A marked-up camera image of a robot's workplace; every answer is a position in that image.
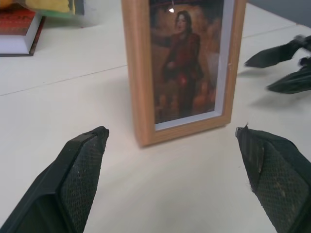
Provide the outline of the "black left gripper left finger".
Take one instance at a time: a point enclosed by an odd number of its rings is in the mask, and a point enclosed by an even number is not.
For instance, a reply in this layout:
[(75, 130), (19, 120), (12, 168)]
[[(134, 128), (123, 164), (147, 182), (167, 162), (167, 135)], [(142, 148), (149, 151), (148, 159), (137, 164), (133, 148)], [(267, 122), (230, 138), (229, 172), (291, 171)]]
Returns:
[(68, 141), (33, 181), (2, 225), (2, 233), (82, 233), (98, 187), (109, 129)]

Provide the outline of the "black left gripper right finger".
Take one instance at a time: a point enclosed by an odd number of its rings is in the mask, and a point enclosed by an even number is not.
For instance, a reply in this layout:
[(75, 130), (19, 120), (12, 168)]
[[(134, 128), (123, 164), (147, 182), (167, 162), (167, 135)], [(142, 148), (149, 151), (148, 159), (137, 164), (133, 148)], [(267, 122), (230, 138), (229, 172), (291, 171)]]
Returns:
[(252, 192), (278, 233), (311, 231), (311, 163), (290, 140), (238, 127)]

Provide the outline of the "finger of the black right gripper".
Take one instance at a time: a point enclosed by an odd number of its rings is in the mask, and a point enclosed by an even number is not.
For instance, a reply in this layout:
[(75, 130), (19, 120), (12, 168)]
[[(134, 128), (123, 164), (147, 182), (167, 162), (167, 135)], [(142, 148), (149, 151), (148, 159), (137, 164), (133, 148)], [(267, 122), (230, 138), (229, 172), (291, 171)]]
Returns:
[(271, 67), (278, 63), (291, 60), (299, 49), (311, 51), (311, 36), (297, 35), (287, 44), (262, 50), (249, 58), (244, 65), (255, 68)]
[(296, 94), (309, 91), (311, 89), (311, 70), (301, 69), (291, 73), (267, 86), (267, 89), (281, 94)]

